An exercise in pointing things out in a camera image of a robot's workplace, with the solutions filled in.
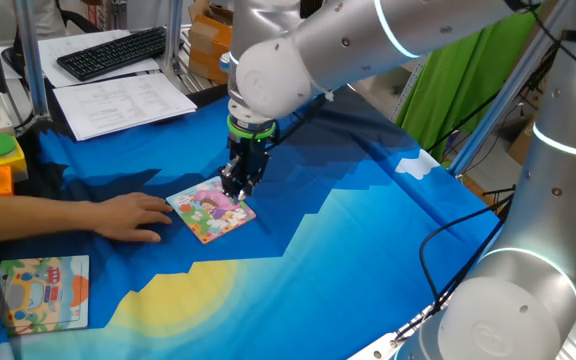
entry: green curtain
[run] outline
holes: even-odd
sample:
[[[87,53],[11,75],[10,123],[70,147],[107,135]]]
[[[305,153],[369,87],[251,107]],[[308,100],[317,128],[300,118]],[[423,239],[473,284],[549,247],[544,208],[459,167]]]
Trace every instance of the green curtain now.
[[[531,14],[516,14],[434,51],[406,99],[396,123],[427,149],[501,89],[530,32]],[[471,132],[488,110],[463,130]],[[446,141],[431,155],[440,160]]]

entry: white paper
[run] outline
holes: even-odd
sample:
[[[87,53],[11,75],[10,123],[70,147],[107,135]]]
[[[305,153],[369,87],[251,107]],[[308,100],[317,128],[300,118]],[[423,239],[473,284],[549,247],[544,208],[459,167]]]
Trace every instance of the white paper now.
[[[1,66],[4,68],[4,78],[6,80],[13,80],[13,79],[21,79],[21,76],[17,74],[15,70],[13,70],[8,63],[4,61],[4,58],[1,56],[1,53],[6,50],[8,47],[0,46],[0,59],[1,59]]]
[[[55,96],[80,141],[197,108],[164,74],[55,89]]]
[[[50,80],[50,82],[56,88],[108,79],[120,75],[136,73],[139,71],[159,69],[159,65],[157,62],[155,62],[155,60],[146,59],[138,63],[125,66],[121,69],[111,71],[105,75],[81,82],[74,76],[70,75],[59,64],[57,64],[57,58],[59,57],[128,35],[130,35],[130,32],[127,30],[113,30],[92,34],[67,36],[58,39],[41,40],[39,41],[39,56],[41,57],[41,67],[44,70],[44,74],[46,74],[48,77],[48,80]]]

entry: finger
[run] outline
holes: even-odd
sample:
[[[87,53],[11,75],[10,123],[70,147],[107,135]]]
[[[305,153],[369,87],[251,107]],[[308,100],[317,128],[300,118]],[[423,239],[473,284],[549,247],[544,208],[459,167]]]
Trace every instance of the finger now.
[[[149,197],[149,195],[146,195],[146,194],[144,194],[144,193],[138,193],[138,192],[136,192],[136,193],[130,193],[130,194],[128,194],[128,196],[134,197],[134,198],[136,198],[136,199],[141,199],[141,198]]]
[[[172,220],[168,216],[158,211],[146,211],[139,220],[140,225],[154,223],[172,224]]]
[[[157,201],[158,199],[139,199],[139,206],[148,211],[171,212],[172,208],[165,201]]]
[[[117,236],[119,241],[133,241],[133,242],[160,242],[161,236],[154,231],[150,230],[130,230],[122,236]]]

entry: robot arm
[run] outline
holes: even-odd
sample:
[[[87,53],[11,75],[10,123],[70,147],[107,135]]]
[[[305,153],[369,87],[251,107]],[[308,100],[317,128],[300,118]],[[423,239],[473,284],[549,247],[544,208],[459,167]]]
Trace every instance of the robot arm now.
[[[390,70],[515,10],[503,0],[331,1],[293,31],[247,49],[237,86],[253,112],[279,119],[313,96]]]
[[[299,0],[237,0],[224,192],[252,194],[269,160],[264,148],[273,119],[321,93],[332,100],[340,86],[450,44],[522,6],[520,0],[334,0],[302,20]]]
[[[272,12],[262,2],[239,0],[235,17],[242,6],[259,7],[257,15]],[[294,11],[297,0],[272,2]],[[576,56],[574,4],[563,44]],[[250,195],[261,179],[268,155],[265,140],[261,145],[259,140],[272,133],[273,119],[317,94],[463,38],[520,7],[510,0],[337,0],[307,20],[286,22],[288,28],[274,29],[274,36],[236,49],[242,55],[231,70],[225,191]],[[234,25],[239,36],[250,26],[237,19]],[[396,360],[550,360],[565,341],[576,320],[576,63],[571,56],[557,56],[546,94],[498,240],[447,309],[424,323]],[[353,358],[385,353],[373,354],[368,347]]]

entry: blue mat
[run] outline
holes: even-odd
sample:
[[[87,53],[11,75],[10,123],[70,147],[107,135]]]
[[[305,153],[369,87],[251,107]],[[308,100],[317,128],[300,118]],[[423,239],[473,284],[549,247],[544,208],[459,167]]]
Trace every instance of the blue mat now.
[[[257,219],[213,243],[173,215],[152,227],[161,244],[88,233],[0,244],[0,261],[91,261],[90,329],[9,340],[0,325],[0,358],[339,359],[409,321],[432,301],[419,244],[484,204],[357,94],[336,99],[272,150],[247,200]],[[228,160],[226,103],[85,142],[48,127],[38,156],[60,180],[46,186],[103,201],[209,179]],[[438,287],[495,223],[485,214],[433,239],[426,259]]]

